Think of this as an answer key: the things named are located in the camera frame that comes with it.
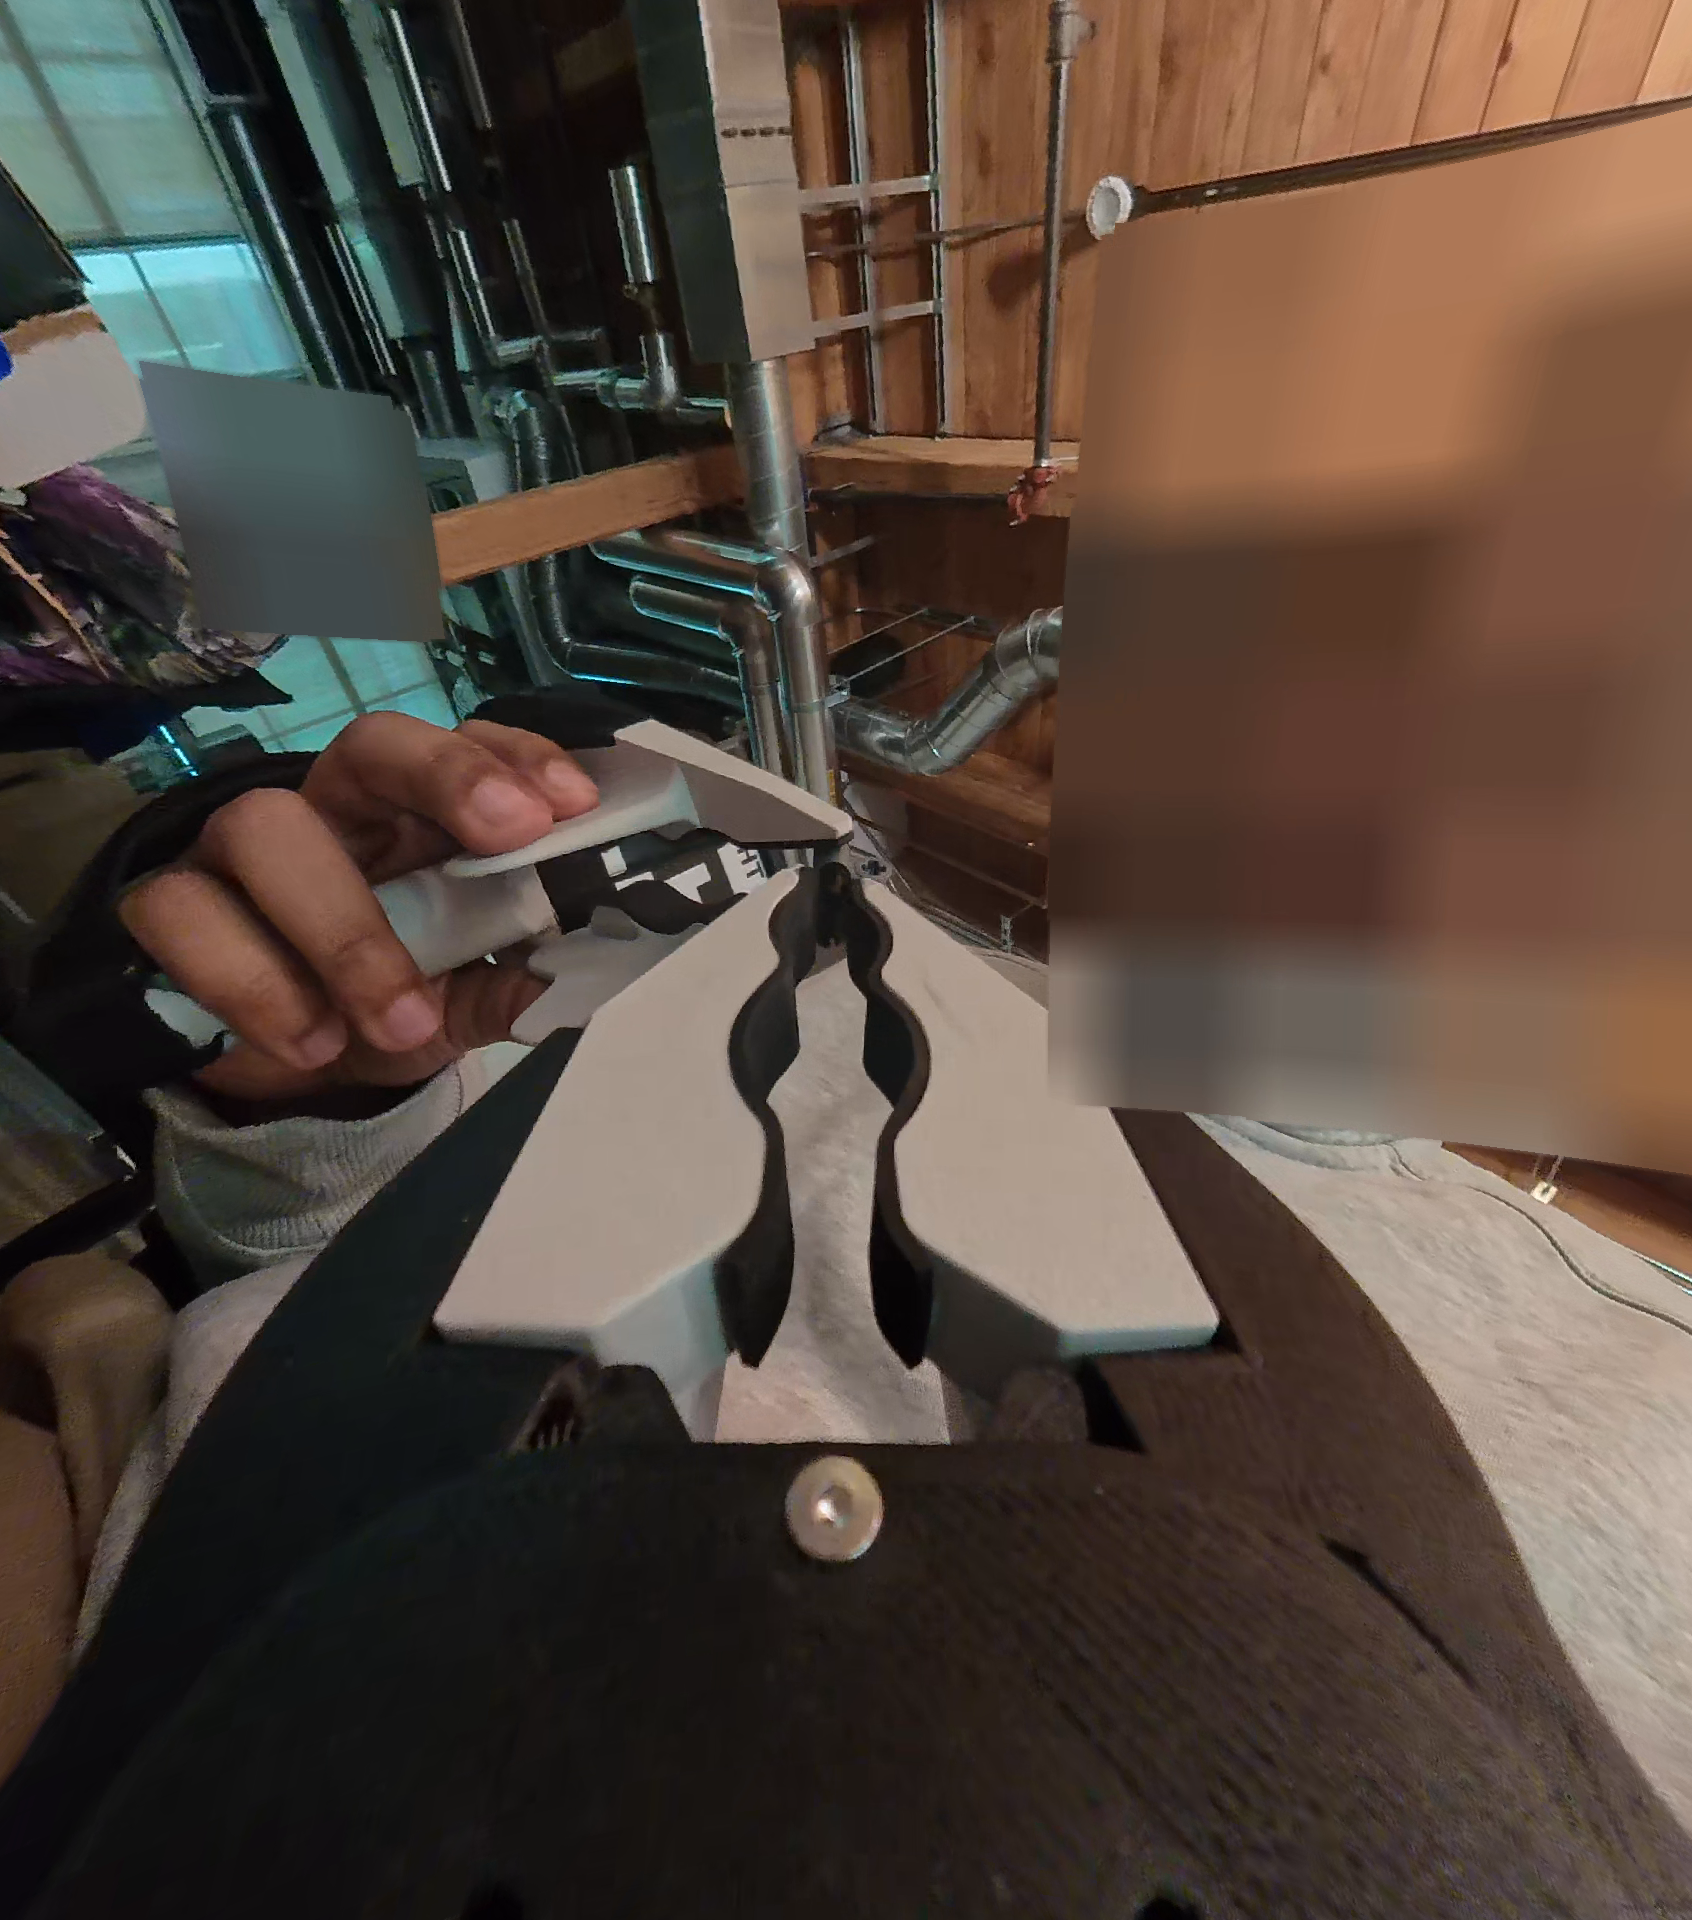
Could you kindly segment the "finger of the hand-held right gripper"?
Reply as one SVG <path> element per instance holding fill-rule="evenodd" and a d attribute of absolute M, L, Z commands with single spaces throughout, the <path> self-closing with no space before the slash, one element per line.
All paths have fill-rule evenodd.
<path fill-rule="evenodd" d="M 855 822 L 838 804 L 693 732 L 641 717 L 615 732 L 615 746 L 683 769 L 695 819 L 741 847 L 838 849 L 852 840 Z"/>

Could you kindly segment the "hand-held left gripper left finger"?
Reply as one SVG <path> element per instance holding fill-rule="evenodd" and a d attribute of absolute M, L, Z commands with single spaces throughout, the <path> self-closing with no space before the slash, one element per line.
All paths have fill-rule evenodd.
<path fill-rule="evenodd" d="M 715 1268 L 766 1171 L 731 1041 L 796 880 L 680 935 L 593 1011 L 435 1310 L 442 1338 L 643 1365 L 683 1404 L 722 1373 L 736 1340 Z"/>

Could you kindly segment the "person's right hand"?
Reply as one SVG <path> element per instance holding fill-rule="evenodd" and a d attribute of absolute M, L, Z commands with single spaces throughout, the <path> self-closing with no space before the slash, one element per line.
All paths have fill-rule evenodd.
<path fill-rule="evenodd" d="M 232 1034 L 192 1092 L 231 1126 L 363 1119 L 506 1041 L 547 985 L 501 962 L 422 972 L 374 889 L 458 852 L 522 852 L 597 804 L 539 733 L 368 714 L 300 788 L 220 806 L 118 904 L 155 968 Z"/>

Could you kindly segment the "person's grey sweatshirt torso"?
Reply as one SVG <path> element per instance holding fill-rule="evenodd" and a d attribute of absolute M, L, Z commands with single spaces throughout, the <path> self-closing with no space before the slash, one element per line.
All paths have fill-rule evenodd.
<path fill-rule="evenodd" d="M 1431 1140 L 1204 1116 L 1345 1265 L 1444 1404 L 1578 1675 L 1692 1836 L 1692 1297 Z M 163 1480 L 313 1257 L 181 1312 L 99 1532 L 83 1655 Z"/>

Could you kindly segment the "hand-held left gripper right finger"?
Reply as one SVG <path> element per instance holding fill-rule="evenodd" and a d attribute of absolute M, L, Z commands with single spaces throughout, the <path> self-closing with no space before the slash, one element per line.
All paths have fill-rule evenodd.
<path fill-rule="evenodd" d="M 1110 1111 L 1050 1090 L 1048 1014 L 891 888 L 846 880 L 863 1068 L 888 1100 L 868 1282 L 907 1364 L 1012 1376 L 1201 1349 L 1218 1307 Z"/>

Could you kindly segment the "person's right forearm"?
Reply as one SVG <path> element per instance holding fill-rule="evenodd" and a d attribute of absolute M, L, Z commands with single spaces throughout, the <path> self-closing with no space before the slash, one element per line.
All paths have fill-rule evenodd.
<path fill-rule="evenodd" d="M 232 1121 L 200 1092 L 147 1093 L 155 1212 L 209 1289 L 320 1252 L 481 1098 L 482 1069 L 445 1068 L 371 1116 Z"/>

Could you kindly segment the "purple printed box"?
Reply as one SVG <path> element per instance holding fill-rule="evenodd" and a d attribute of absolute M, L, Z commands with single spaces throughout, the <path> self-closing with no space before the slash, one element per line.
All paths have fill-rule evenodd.
<path fill-rule="evenodd" d="M 281 708 L 279 633 L 211 627 L 173 511 L 90 464 L 0 495 L 0 698 Z"/>

